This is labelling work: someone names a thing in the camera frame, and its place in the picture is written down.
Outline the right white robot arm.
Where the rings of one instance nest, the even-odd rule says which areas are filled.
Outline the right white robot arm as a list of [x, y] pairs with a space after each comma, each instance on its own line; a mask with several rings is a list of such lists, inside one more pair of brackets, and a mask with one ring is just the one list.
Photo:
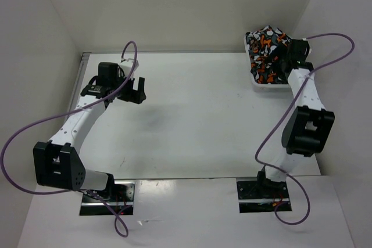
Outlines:
[[294, 96], [294, 111], [285, 125], [281, 145], [283, 150], [257, 174], [255, 191], [269, 197], [283, 187], [286, 174], [299, 163], [323, 151], [335, 114], [322, 104], [313, 77], [313, 65], [307, 62], [310, 45], [304, 39], [293, 39], [280, 48], [280, 66]]

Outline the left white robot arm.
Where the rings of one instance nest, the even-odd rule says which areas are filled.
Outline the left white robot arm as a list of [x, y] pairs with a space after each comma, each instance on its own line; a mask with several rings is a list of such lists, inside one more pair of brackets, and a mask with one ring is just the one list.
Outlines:
[[70, 191], [94, 191], [105, 202], [115, 197], [113, 175], [85, 168], [79, 153], [89, 131], [110, 103], [119, 99], [140, 104], [146, 99], [143, 77], [138, 79], [138, 88], [133, 88], [138, 66], [133, 59], [98, 65], [98, 74], [81, 91], [76, 113], [68, 117], [48, 142], [37, 142], [34, 146], [37, 184]]

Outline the orange camouflage shorts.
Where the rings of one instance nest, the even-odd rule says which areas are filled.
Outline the orange camouflage shorts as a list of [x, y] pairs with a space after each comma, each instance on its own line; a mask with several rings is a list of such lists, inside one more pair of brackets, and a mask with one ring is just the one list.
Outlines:
[[279, 28], [268, 25], [245, 34], [246, 52], [251, 62], [253, 80], [261, 85], [287, 83], [281, 70], [280, 59], [288, 48], [291, 37]]

